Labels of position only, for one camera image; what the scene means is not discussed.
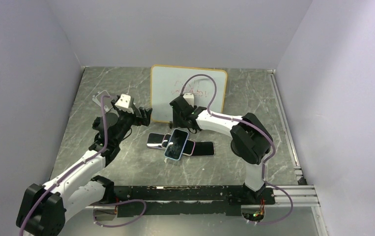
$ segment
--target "wire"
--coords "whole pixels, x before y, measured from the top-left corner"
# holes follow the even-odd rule
[[[264,183],[268,186],[271,186],[271,187],[274,187],[275,189],[278,189],[280,191],[282,191],[287,197],[288,199],[290,200],[290,210],[288,211],[288,213],[286,215],[284,215],[283,217],[280,217],[279,219],[277,220],[273,220],[273,221],[269,221],[269,222],[259,222],[258,224],[259,225],[269,225],[269,224],[274,224],[274,223],[277,223],[277,222],[280,222],[284,219],[286,219],[292,212],[293,212],[293,200],[291,199],[291,196],[290,194],[288,194],[284,189],[274,185],[274,184],[271,184],[269,183],[268,181],[264,180],[265,179],[265,164],[266,162],[271,159],[275,154],[276,154],[276,147],[273,143],[273,141],[271,140],[271,138],[269,138],[269,136],[264,132],[262,131],[260,128],[256,127],[255,125],[245,121],[245,120],[241,120],[241,119],[237,119],[237,118],[232,118],[232,117],[226,117],[226,116],[221,116],[221,115],[217,115],[217,114],[213,114],[211,111],[210,111],[210,105],[212,104],[213,100],[215,99],[216,97],[216,91],[217,91],[217,86],[216,86],[216,82],[215,80],[206,75],[206,74],[197,74],[197,75],[194,75],[192,77],[190,77],[183,85],[183,87],[181,88],[181,92],[180,92],[180,95],[183,96],[183,92],[184,92],[184,89],[186,88],[187,84],[189,83],[189,81],[191,81],[193,78],[197,77],[197,76],[205,76],[207,78],[209,78],[212,82],[213,82],[213,86],[215,88],[215,92],[213,93],[213,96],[212,96],[212,99],[210,100],[208,106],[207,106],[207,112],[209,113],[210,116],[212,117],[216,117],[216,118],[220,118],[220,119],[226,119],[226,120],[232,120],[232,121],[237,121],[237,122],[240,122],[240,123],[243,123],[253,129],[255,129],[256,131],[258,131],[261,135],[263,135],[267,141],[270,143],[271,147],[273,148],[273,151],[272,153],[262,161],[262,171],[261,171],[261,178],[262,180],[264,181]]]
[[[197,134],[198,133],[197,129],[194,130],[195,131],[194,133],[190,130],[190,128],[187,128],[187,130],[189,130],[189,132],[192,133],[192,134]]]
[[[128,204],[128,203],[134,203],[134,202],[139,202],[139,203],[144,204],[143,211],[141,212],[141,214],[139,216],[137,216],[137,218],[135,218],[133,220],[130,220],[126,223],[120,224],[120,225],[104,225],[104,224],[101,224],[98,221],[96,221],[95,211],[93,211],[93,223],[98,225],[98,226],[105,227],[105,228],[118,228],[118,227],[122,227],[122,226],[129,225],[131,223],[134,223],[135,221],[139,220],[142,215],[144,215],[145,210],[147,209],[147,204],[144,200],[132,199],[132,200],[127,200],[125,202],[120,202],[120,203],[111,203],[111,204],[101,204],[101,205],[99,205],[99,206],[118,206],[118,205],[123,205],[123,204]]]
[[[130,131],[129,134],[125,138],[123,138],[122,141],[124,141],[125,139],[127,139],[132,134],[132,127],[129,129],[129,131]]]
[[[75,166],[73,166],[72,168],[70,168],[65,174],[63,174],[58,180],[56,183],[54,183],[53,185],[51,185],[42,195],[40,198],[38,198],[38,200],[34,203],[34,205],[32,206],[32,208],[29,210],[28,214],[26,215],[26,217],[24,218],[22,224],[21,224],[21,227],[20,227],[20,230],[19,230],[19,236],[23,236],[24,235],[24,230],[25,230],[25,226],[27,225],[29,219],[31,218],[32,214],[34,213],[35,209],[37,209],[38,205],[43,201],[43,199],[47,196],[47,194],[49,192],[51,192],[58,184],[60,184],[61,182],[63,182],[67,177],[69,177],[75,170],[77,170],[79,167],[81,167],[82,165],[84,165],[86,162],[96,158],[99,154],[103,153],[105,150],[106,150],[106,147],[108,146],[108,127],[107,127],[107,123],[106,123],[106,116],[105,116],[105,106],[104,106],[104,98],[105,97],[108,97],[110,98],[111,96],[109,95],[102,95],[101,98],[100,98],[100,109],[101,109],[101,113],[102,113],[102,121],[103,121],[103,131],[104,131],[104,137],[105,137],[105,140],[104,140],[104,145],[103,145],[103,148],[100,149],[97,153],[95,153],[93,156],[87,158],[85,161],[81,161],[79,163],[77,163]]]

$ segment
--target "phone screen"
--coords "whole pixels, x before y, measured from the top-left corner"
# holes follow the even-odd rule
[[[189,133],[187,133],[186,131],[175,129],[172,133],[172,136],[170,137],[169,142],[167,143],[164,155],[173,160],[180,160],[188,137]]]
[[[147,148],[163,149],[161,146],[164,139],[164,134],[150,133],[147,140]]]
[[[196,142],[191,156],[214,156],[215,145],[213,142]]]
[[[161,146],[163,148],[167,147],[167,144],[169,143],[170,137],[171,137],[171,134],[164,135],[163,143],[161,144]],[[186,145],[184,146],[184,149],[183,149],[183,154],[186,155],[186,156],[192,155],[193,154],[193,149],[195,148],[195,146],[196,146],[196,142],[195,141],[187,140]]]

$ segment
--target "blue smartphone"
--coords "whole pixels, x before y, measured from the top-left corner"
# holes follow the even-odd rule
[[[166,150],[164,151],[164,156],[171,160],[180,160],[188,138],[188,132],[181,129],[173,130],[172,136],[170,137]]]

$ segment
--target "black metal bracket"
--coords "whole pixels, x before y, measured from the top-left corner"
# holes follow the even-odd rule
[[[241,205],[275,204],[272,188],[265,188],[257,198],[242,185],[211,186],[115,186],[120,201],[143,199],[147,202],[144,215],[214,214],[241,216]],[[140,214],[143,205],[120,205],[118,217]]]
[[[103,176],[95,176],[91,181],[98,182],[105,188],[105,193],[103,198],[99,201],[100,204],[116,203],[115,192],[114,192],[114,182]]]

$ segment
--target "whiteboard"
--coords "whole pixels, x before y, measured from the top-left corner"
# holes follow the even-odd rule
[[[192,67],[154,65],[151,67],[151,120],[155,122],[170,122],[173,111],[170,102],[180,95],[183,84],[196,74],[206,74],[212,77],[217,86],[217,93],[210,109],[222,113],[225,99],[225,89],[228,74],[224,70],[202,69]],[[212,81],[205,76],[192,79],[184,93],[191,92],[195,96],[195,105],[207,107],[215,92]]]

